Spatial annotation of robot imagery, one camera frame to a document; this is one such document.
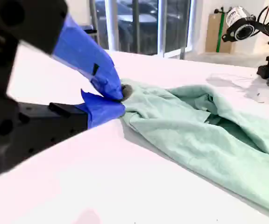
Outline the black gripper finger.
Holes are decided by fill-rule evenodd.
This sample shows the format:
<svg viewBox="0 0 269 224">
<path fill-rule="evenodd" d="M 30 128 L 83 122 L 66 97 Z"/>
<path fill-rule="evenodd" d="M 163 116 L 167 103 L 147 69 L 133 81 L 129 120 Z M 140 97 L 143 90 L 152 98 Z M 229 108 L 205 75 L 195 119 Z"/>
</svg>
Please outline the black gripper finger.
<svg viewBox="0 0 269 224">
<path fill-rule="evenodd" d="M 266 57 L 267 64 L 258 67 L 257 75 L 261 78 L 269 78 L 269 56 Z"/>
</svg>

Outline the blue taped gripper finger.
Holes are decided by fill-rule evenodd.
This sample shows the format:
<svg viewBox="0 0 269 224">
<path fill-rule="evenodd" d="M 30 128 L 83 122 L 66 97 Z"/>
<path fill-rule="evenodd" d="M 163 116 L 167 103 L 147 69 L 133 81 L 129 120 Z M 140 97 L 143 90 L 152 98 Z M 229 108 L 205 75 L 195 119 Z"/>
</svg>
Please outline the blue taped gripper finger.
<svg viewBox="0 0 269 224">
<path fill-rule="evenodd" d="M 111 57 L 73 20 L 64 0 L 3 0 L 0 16 L 15 38 L 78 71 L 102 96 L 130 96 Z"/>
<path fill-rule="evenodd" d="M 125 112 L 119 101 L 84 91 L 81 96 L 83 103 L 78 105 L 20 104 L 19 162 Z"/>
</svg>

